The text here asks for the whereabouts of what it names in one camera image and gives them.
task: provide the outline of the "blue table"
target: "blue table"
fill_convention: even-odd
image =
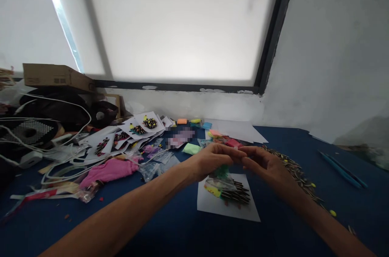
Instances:
[[[267,146],[288,155],[316,184],[316,194],[336,211],[337,220],[353,227],[360,240],[378,256],[389,255],[389,174],[336,146],[313,139],[307,131],[256,127]],[[204,131],[198,131],[204,137]],[[364,180],[368,189],[356,189],[322,159],[317,150],[334,156]],[[176,152],[180,161],[189,157]],[[25,194],[38,183],[37,164],[17,177],[1,195],[4,215],[16,202],[11,194]],[[261,223],[197,211],[197,183],[178,193],[142,228],[119,255],[150,256],[333,256],[327,245],[257,176],[246,173]],[[141,175],[108,183],[88,204],[75,199],[36,200],[27,203],[0,227],[1,256],[36,256],[90,215],[140,185]]]

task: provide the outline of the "pink cloth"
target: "pink cloth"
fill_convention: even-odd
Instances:
[[[93,181],[100,180],[108,182],[138,171],[139,166],[132,161],[121,161],[117,159],[110,159],[105,164],[93,167],[88,175],[82,180],[80,187],[86,188],[90,186]]]

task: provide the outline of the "hand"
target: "hand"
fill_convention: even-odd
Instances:
[[[240,159],[246,156],[245,152],[212,143],[180,165],[188,168],[188,173],[193,181],[202,181],[221,165],[231,166],[234,162],[240,163]]]
[[[277,156],[254,146],[241,147],[239,150],[252,157],[242,158],[242,164],[266,181],[287,203],[295,206],[309,198]]]

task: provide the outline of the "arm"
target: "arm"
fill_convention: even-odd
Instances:
[[[240,150],[253,158],[242,158],[243,165],[263,178],[337,256],[375,256],[298,186],[277,156],[258,147],[242,147]]]
[[[41,256],[113,256],[177,192],[244,152],[211,144],[149,183],[123,195],[67,233]]]

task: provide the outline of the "tweezers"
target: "tweezers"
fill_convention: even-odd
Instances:
[[[345,168],[341,163],[339,163],[334,157],[318,152],[323,156],[323,158],[349,183],[354,185],[356,188],[368,188],[367,184],[364,183],[360,178],[351,173],[347,168]]]

